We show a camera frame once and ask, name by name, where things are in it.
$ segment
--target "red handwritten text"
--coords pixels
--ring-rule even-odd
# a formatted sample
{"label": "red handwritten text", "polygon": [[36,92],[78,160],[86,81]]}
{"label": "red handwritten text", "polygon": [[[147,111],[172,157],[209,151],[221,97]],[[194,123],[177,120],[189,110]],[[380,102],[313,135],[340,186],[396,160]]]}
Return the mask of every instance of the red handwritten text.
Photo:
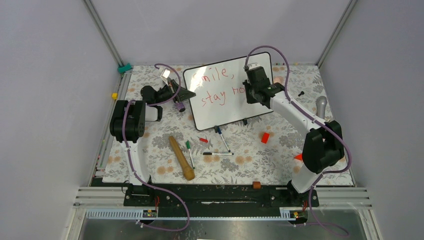
{"label": "red handwritten text", "polygon": [[202,107],[204,107],[208,103],[211,103],[211,104],[218,103],[221,106],[225,105],[225,101],[226,101],[225,91],[221,91],[219,92],[219,94],[214,94],[214,95],[211,95],[209,91],[206,91],[206,93],[207,93],[207,97],[201,99],[201,101],[204,103]]}
{"label": "red handwritten text", "polygon": [[244,92],[246,92],[246,90],[245,90],[245,88],[244,87],[240,87],[240,88],[232,88],[232,93],[234,94],[234,95],[236,95],[236,94],[242,94],[242,93],[244,93]]}
{"label": "red handwritten text", "polygon": [[210,75],[204,75],[201,77],[201,79],[204,82],[211,82],[213,81],[220,81],[221,80],[221,76],[226,79],[231,77],[231,79],[234,78],[234,74],[231,74],[231,76],[229,74],[227,74],[227,70],[225,68],[223,68],[221,71],[218,70],[217,67],[214,68],[214,70],[212,69],[212,67],[210,67],[208,70],[210,71]]}

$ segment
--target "green marker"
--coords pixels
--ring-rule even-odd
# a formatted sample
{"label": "green marker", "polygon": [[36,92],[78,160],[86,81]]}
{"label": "green marker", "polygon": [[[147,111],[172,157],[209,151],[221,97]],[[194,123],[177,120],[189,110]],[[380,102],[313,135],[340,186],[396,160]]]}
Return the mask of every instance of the green marker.
{"label": "green marker", "polygon": [[188,153],[190,153],[191,165],[193,166],[193,169],[195,169],[196,167],[195,167],[195,162],[193,161],[192,150],[190,149],[190,142],[186,141],[185,145],[187,146]]}

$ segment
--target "floral tablecloth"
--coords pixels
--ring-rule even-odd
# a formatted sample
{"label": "floral tablecloth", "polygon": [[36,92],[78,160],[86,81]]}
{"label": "floral tablecloth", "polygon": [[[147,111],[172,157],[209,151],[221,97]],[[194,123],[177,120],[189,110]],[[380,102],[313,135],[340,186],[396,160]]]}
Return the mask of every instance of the floral tablecloth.
{"label": "floral tablecloth", "polygon": [[[174,66],[181,76],[183,71],[193,66]],[[284,84],[286,67],[273,65],[274,82]],[[128,85],[126,100],[140,100],[140,90],[151,85],[156,90],[164,85],[159,73],[153,66],[134,66]],[[320,72],[317,66],[293,65],[290,67],[289,91],[297,101],[310,111],[316,111],[315,100],[326,96]],[[184,102],[186,110],[178,112],[173,102],[162,105],[163,117],[160,122],[147,122],[143,136],[143,157],[147,159],[151,179],[154,183],[192,183],[192,184],[252,184],[260,181],[265,185],[283,185],[297,174],[302,162],[294,156],[302,152],[304,139],[298,131],[281,115],[268,113],[249,118],[248,125],[235,122],[221,127],[234,156],[203,156],[203,152],[226,152],[223,141],[213,129],[197,131],[189,102]],[[325,118],[329,121],[333,116],[327,106]],[[261,143],[262,135],[269,133],[267,144]],[[181,150],[190,163],[185,141],[189,140],[195,164],[195,178],[187,181],[171,149],[168,137],[174,136]],[[199,138],[208,139],[204,143]],[[333,170],[346,166],[340,160]],[[103,182],[122,183],[129,179],[129,170],[124,152],[114,140],[105,168]],[[351,186],[349,172],[327,174],[319,185]]]}

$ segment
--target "metal frame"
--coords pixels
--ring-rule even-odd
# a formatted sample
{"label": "metal frame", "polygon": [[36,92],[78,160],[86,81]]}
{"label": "metal frame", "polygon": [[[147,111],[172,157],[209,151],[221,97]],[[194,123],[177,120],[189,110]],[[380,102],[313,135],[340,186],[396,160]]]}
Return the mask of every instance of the metal frame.
{"label": "metal frame", "polygon": [[82,0],[85,7],[87,8],[88,13],[90,14],[95,26],[97,27],[101,37],[104,40],[104,43],[106,44],[107,48],[109,49],[110,53],[112,54],[113,59],[115,59],[116,64],[119,67],[124,66],[124,62],[122,61],[122,58],[117,50],[117,48],[114,45],[114,42],[111,39],[111,36],[109,36],[108,31],[106,30],[105,26],[103,25],[102,20],[100,19],[99,14],[97,13],[96,8],[94,7],[91,0]]}
{"label": "metal frame", "polygon": [[[121,187],[80,187],[74,201],[75,208],[101,209],[140,209],[124,206],[125,193]],[[319,207],[322,210],[371,210],[372,204],[365,187],[317,187]],[[284,207],[287,210],[299,210],[301,207]]]}
{"label": "metal frame", "polygon": [[[369,240],[380,240],[382,235],[374,216],[373,206],[364,187],[317,187],[320,207],[316,210],[351,210],[355,209],[361,219],[366,237]],[[139,212],[152,207],[127,207],[124,206],[125,194],[121,187],[80,187],[74,201],[74,218],[70,224],[67,240],[77,240],[85,217],[91,212],[102,212],[103,216],[114,219],[131,218],[128,214]],[[280,207],[282,217],[191,217],[198,221],[286,221],[284,213],[290,210],[300,210],[300,207]],[[159,217],[160,220],[186,220],[185,217]]]}
{"label": "metal frame", "polygon": [[350,0],[349,4],[347,4],[346,9],[343,12],[343,15],[341,15],[340,20],[337,23],[337,26],[335,27],[334,31],[331,34],[330,39],[328,40],[327,44],[325,45],[324,51],[322,51],[321,56],[319,56],[318,61],[315,65],[318,66],[318,68],[321,68],[324,61],[326,60],[327,55],[329,54],[331,48],[333,47],[334,42],[336,41],[337,37],[339,36],[340,32],[342,31],[342,28],[345,26],[346,21],[348,20],[349,16],[351,15],[355,5],[357,4],[358,0]]}

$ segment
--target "glass panel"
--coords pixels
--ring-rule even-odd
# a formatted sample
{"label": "glass panel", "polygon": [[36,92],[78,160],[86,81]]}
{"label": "glass panel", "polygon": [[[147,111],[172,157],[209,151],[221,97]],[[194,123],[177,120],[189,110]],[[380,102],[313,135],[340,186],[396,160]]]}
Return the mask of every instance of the glass panel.
{"label": "glass panel", "polygon": [[[365,240],[366,235],[359,214],[355,210],[315,211],[321,222],[333,223],[346,228],[351,240]],[[315,222],[310,216],[309,223]],[[192,220],[187,229],[180,232],[168,232],[140,228],[134,220],[86,219],[80,240],[162,240],[162,239],[208,239],[208,240],[275,240],[275,239],[325,239],[338,240],[339,237],[327,232],[321,226],[296,227],[287,221],[251,221],[251,220]],[[181,220],[157,220],[154,226],[180,228],[185,224]]]}

